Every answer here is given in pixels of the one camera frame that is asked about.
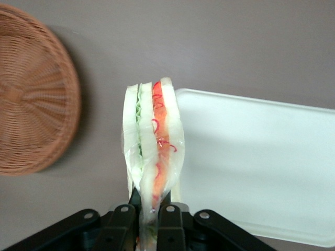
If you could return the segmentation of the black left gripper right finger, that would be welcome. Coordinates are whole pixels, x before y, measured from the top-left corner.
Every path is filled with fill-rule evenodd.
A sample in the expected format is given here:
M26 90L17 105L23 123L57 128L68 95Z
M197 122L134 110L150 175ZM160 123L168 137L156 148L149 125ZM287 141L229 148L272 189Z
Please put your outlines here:
M171 192L165 196L160 206L156 250L186 251L182 210L171 201Z

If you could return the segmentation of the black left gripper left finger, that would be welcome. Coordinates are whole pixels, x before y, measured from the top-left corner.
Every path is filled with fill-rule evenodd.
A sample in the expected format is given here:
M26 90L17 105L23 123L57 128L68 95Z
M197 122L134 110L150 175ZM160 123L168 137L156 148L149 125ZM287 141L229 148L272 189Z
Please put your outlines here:
M97 238L98 250L136 250L139 236L141 197L133 188L127 204L105 215L106 223Z

